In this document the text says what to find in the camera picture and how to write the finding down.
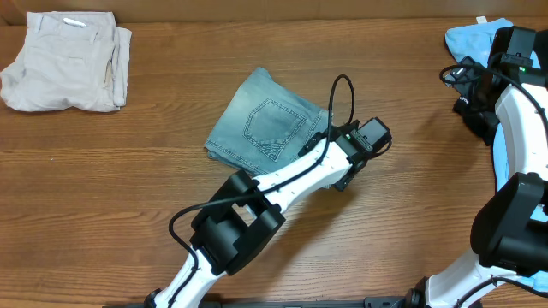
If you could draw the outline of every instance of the white cloth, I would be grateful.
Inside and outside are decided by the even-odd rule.
[[[128,95],[130,39],[110,12],[28,13],[23,49],[0,73],[0,96],[20,111],[119,110]]]

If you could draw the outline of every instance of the wooden tabletop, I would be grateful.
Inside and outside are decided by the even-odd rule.
[[[514,18],[538,30],[546,18]],[[378,116],[392,149],[345,192],[290,209],[272,243],[210,293],[224,300],[404,295],[469,248],[471,223],[495,192],[490,149],[451,111],[438,80],[454,63],[448,28],[474,18],[158,23],[133,31],[128,105],[111,114],[27,114],[0,107],[0,307],[88,308],[142,302],[185,253],[168,220],[206,201],[234,172],[203,144],[257,67],[327,107],[338,74],[354,82],[355,118]],[[25,27],[0,27],[0,68]],[[335,123],[349,110],[341,83]],[[191,236],[184,217],[176,230]],[[487,307],[541,307],[503,287]]]

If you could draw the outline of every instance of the light blue fabric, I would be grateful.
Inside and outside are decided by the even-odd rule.
[[[457,62],[460,62],[465,56],[471,56],[475,61],[487,67],[495,32],[501,27],[512,26],[513,24],[510,21],[501,18],[483,24],[453,28],[445,34],[445,43]],[[531,59],[533,59],[533,67],[540,68],[539,59],[534,52],[531,54]],[[508,155],[502,124],[498,125],[493,142],[493,166],[498,191],[506,184],[509,178]],[[548,221],[548,216],[537,207],[531,215],[531,219],[546,222]],[[530,278],[521,278],[521,282],[534,287],[540,292],[548,292],[548,273],[540,271]]]
[[[292,163],[303,145],[326,128],[326,110],[257,68],[232,98],[205,148],[210,158],[263,175]]]
[[[471,56],[476,62],[487,67],[495,33],[499,28],[512,26],[513,23],[501,18],[482,24],[452,28],[445,33],[445,43],[457,62],[465,56]],[[531,59],[533,67],[540,68],[537,54],[533,52]]]

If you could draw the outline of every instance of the gray denim fabric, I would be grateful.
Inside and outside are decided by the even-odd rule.
[[[210,158],[263,175],[292,163],[302,146],[326,128],[326,110],[257,68],[232,98],[205,148]]]

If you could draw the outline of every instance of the garment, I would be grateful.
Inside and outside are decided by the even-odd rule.
[[[514,24],[510,21],[501,18],[496,21],[452,28],[445,33],[445,43],[457,62],[465,56],[471,56],[487,67],[495,33],[499,28],[512,26]],[[533,67],[540,68],[539,59],[534,52],[531,54],[531,59],[533,59]]]
[[[0,96],[20,111],[119,110],[126,104],[130,39],[112,13],[28,13],[25,44],[0,73]]]
[[[209,157],[252,175],[276,171],[327,128],[327,111],[257,68],[238,88],[205,143]]]

